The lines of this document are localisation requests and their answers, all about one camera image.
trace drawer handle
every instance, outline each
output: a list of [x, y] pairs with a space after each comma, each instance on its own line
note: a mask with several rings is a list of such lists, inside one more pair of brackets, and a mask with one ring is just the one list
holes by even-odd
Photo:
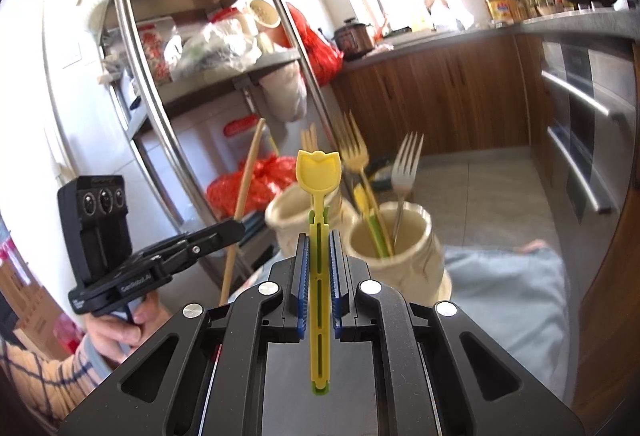
[[449, 80], [451, 81], [452, 86], [456, 86], [456, 80], [453, 78], [453, 71], [451, 70], [451, 66], [449, 65], [449, 61], [445, 60], [445, 64], [447, 64], [447, 70], [449, 71]]
[[546, 70], [542, 70], [542, 77], [546, 78], [549, 82], [554, 83], [558, 87], [563, 88], [566, 92], [571, 93], [574, 96], [580, 98], [583, 102], [593, 107], [596, 111], [598, 111], [603, 116], [606, 116], [610, 119], [616, 119], [620, 116], [620, 113], [613, 112], [611, 109], [604, 107], [603, 104], [595, 101], [591, 96], [585, 94], [580, 89], [578, 89], [575, 85], [571, 85], [569, 82], [565, 82], [562, 78], [558, 78], [556, 75], [551, 74]]
[[560, 138], [556, 135], [556, 133], [553, 132], [553, 129], [551, 129], [551, 127], [547, 127], [546, 128], [546, 133], [549, 135], [549, 137], [551, 138], [553, 143], [556, 144], [556, 147], [558, 148], [558, 150], [562, 154], [562, 157], [564, 158], [566, 163], [569, 165], [569, 168], [572, 170], [572, 172], [574, 173], [575, 177], [578, 178], [578, 182], [580, 183], [580, 186], [582, 187], [582, 191], [587, 196], [587, 199], [589, 200], [589, 203], [591, 204], [591, 207], [593, 208], [593, 211], [595, 213], [607, 213], [607, 212], [610, 212], [611, 211], [611, 207], [609, 205], [605, 205], [604, 203], [601, 203], [598, 200], [598, 198], [596, 197], [596, 195], [593, 192], [592, 188], [590, 187], [589, 183], [587, 182], [586, 178], [582, 175], [582, 172], [580, 172], [580, 168], [578, 168], [578, 165], [575, 163], [574, 159], [571, 158], [571, 154], [566, 149], [566, 147], [564, 146], [564, 144], [562, 143]]
[[466, 87], [465, 70], [462, 69], [462, 64], [460, 63], [459, 57], [456, 57], [456, 63], [458, 64], [458, 72], [460, 73], [460, 79], [462, 80], [462, 85]]
[[386, 97], [389, 99], [389, 101], [393, 100], [393, 97], [391, 96], [391, 93], [389, 92], [389, 87], [388, 87], [388, 85], [386, 85], [386, 78], [384, 76], [382, 77], [382, 85], [385, 88]]

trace floor tile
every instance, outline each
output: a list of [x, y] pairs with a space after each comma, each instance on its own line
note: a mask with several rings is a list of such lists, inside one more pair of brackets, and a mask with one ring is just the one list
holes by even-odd
[[516, 247], [534, 239], [559, 247], [532, 161], [470, 163], [464, 245]]
[[413, 201], [431, 214], [442, 244], [462, 245], [467, 183], [467, 163], [427, 167], [416, 176]]

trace person's hand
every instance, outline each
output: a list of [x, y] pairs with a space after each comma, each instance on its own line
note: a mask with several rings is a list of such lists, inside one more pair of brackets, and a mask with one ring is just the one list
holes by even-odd
[[120, 343], [130, 346], [131, 351], [135, 350], [171, 316], [160, 304], [158, 291], [147, 294], [144, 302], [132, 313], [136, 325], [113, 315], [94, 317], [89, 314], [84, 317], [86, 332], [95, 349], [117, 364], [121, 364], [129, 356], [123, 352]]

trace sleeve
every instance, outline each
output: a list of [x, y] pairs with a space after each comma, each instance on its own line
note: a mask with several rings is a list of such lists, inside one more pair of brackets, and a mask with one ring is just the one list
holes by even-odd
[[0, 340], [0, 368], [27, 407], [57, 426], [111, 372], [89, 337], [66, 360], [44, 360]]

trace oven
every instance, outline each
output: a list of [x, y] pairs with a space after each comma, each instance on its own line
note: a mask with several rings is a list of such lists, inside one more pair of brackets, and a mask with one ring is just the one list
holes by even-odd
[[636, 77], [629, 42], [546, 40], [553, 102], [548, 188], [573, 292], [581, 300], [604, 260], [634, 163]]

